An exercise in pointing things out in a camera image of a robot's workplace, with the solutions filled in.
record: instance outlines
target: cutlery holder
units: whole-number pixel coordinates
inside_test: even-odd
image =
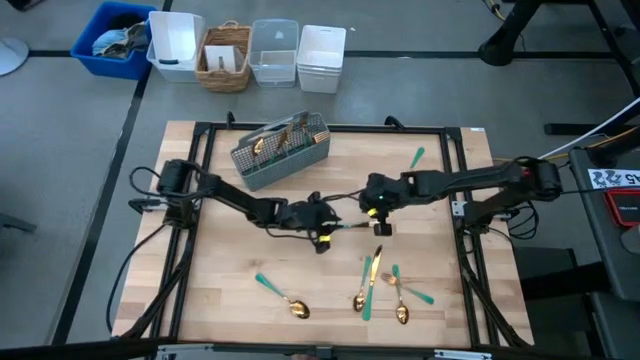
[[[307,117],[306,133],[300,120]],[[293,124],[288,143],[278,148],[278,143],[287,125]],[[298,172],[329,156],[331,137],[314,144],[313,137],[329,132],[318,113],[302,111],[251,132],[238,141],[231,150],[231,158],[246,187],[251,191]],[[253,145],[263,139],[262,150],[254,156]]]

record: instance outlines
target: wooden table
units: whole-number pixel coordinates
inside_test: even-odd
[[[168,123],[157,171],[166,160],[186,159],[194,124]],[[210,172],[243,190],[229,152],[244,134],[239,130],[217,131],[210,168]],[[468,167],[492,165],[484,131],[462,129],[462,134]],[[314,190],[322,195],[354,191],[364,187],[371,172],[395,177],[408,170],[419,146],[426,151],[416,168],[443,170],[438,136],[334,132],[328,159],[252,195],[284,197],[293,202],[306,199]],[[453,144],[450,149],[455,170]],[[483,199],[495,191],[476,191],[474,197]],[[338,231],[332,236],[331,250],[323,255],[316,255],[305,240],[270,238],[248,223],[244,215],[214,200],[205,200],[202,206],[180,341],[470,347],[448,201],[393,212],[389,218],[394,226],[391,237],[376,237],[372,229]],[[332,202],[332,206],[345,222],[368,219],[353,200]],[[145,213],[137,241],[157,228],[163,216],[160,211]],[[494,221],[492,226],[506,231],[504,223]],[[156,295],[169,234],[169,230],[163,231],[133,257],[114,334],[133,325]],[[379,279],[371,321],[363,321],[361,314],[351,309],[364,257],[373,255],[379,244],[384,245],[379,273],[398,264],[407,285],[435,298],[435,304],[427,305],[405,294],[411,316],[405,326],[395,319],[395,289]],[[493,300],[518,334],[532,343],[511,244],[490,233],[482,236],[482,246]],[[291,298],[303,300],[311,309],[311,317],[293,317],[282,299],[254,280],[257,272]],[[165,309],[161,334],[168,329],[172,299]],[[477,299],[475,309],[482,342],[488,343]]]

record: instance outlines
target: sticker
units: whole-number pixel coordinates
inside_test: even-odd
[[[594,189],[640,186],[640,171],[622,169],[587,169]]]

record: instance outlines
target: teal handle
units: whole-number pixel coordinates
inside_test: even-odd
[[[257,280],[260,284],[262,284],[262,285],[264,285],[264,286],[268,287],[269,289],[271,289],[271,291],[273,291],[274,293],[276,293],[276,294],[280,295],[280,296],[281,296],[281,297],[283,297],[283,298],[286,298],[286,296],[284,296],[284,294],[283,294],[280,290],[278,290],[278,288],[277,288],[277,287],[273,286],[273,284],[271,284],[271,283],[269,282],[269,280],[267,280],[267,278],[266,278],[264,275],[262,275],[261,273],[257,273],[257,274],[256,274],[256,280]]]
[[[411,162],[411,167],[409,169],[416,167],[422,155],[424,155],[424,147],[420,146],[418,151],[416,151],[416,156],[413,157],[413,161]]]
[[[362,312],[362,320],[369,321],[371,319],[371,302],[373,301],[373,286],[369,285],[367,293],[367,301],[364,303],[364,311]]]
[[[426,302],[427,304],[433,304],[434,300],[431,296],[427,295],[427,294],[423,294],[420,291],[417,290],[413,290],[410,287],[406,287],[406,286],[402,286],[403,289],[407,290],[408,292],[412,293],[413,295],[419,297],[420,299],[422,299],[424,302]]]
[[[360,282],[360,286],[364,286],[364,281],[367,279],[367,272],[369,272],[370,266],[371,266],[371,256],[367,256],[364,259],[364,272],[362,273],[362,282]]]

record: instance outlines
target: gold knife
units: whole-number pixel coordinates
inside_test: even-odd
[[[369,277],[369,292],[367,293],[367,301],[364,304],[364,311],[362,312],[362,320],[369,321],[371,319],[371,304],[373,303],[373,283],[376,281],[376,273],[378,272],[378,265],[380,265],[380,255],[382,255],[382,245],[378,246],[376,253],[373,255],[373,262],[371,263],[371,276]]]

